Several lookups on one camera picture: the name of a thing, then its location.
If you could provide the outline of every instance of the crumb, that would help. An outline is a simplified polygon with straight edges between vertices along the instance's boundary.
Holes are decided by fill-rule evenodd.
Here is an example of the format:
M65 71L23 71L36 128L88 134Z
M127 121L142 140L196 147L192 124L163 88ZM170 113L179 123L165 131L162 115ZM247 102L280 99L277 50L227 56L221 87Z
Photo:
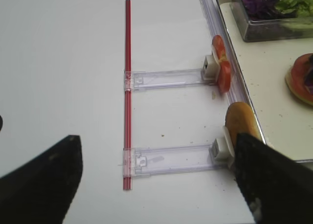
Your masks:
M212 99L216 99L216 93L214 91L212 91Z

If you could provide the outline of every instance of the bread roll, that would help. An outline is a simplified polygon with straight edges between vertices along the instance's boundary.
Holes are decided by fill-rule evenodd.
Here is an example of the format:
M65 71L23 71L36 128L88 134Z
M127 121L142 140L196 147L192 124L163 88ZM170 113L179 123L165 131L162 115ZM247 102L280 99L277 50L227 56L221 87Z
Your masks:
M248 133L262 140L253 111L247 103L235 102L228 107L225 126L229 131L234 147L236 146L237 134L239 133Z

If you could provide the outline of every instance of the white tray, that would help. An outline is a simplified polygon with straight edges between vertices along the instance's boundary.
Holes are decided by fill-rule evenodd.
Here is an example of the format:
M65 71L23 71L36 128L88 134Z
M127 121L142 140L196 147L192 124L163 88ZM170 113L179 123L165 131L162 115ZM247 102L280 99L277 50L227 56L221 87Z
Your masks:
M297 57L313 52L313 39L245 43L230 0L217 4L267 144L294 160L313 159L313 108L284 79Z

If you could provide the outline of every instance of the purple cabbage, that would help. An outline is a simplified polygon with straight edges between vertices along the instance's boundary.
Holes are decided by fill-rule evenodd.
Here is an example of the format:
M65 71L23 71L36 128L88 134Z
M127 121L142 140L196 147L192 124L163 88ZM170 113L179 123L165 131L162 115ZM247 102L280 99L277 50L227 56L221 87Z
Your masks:
M304 78L304 85L310 94L313 94L313 55L309 58L310 68Z
M275 8L279 0L242 0L250 19L275 20L294 18L295 12L283 14Z

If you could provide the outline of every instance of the red rod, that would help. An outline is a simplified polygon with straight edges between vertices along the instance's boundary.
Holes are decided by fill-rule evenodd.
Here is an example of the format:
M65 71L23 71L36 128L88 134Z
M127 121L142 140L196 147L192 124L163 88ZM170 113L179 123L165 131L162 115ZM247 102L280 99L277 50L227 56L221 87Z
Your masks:
M131 46L131 0L125 1L125 71L126 79L130 79L132 71L132 46ZM132 92L125 91L125 129L124 149L132 147ZM123 189L131 190L132 178L123 178Z

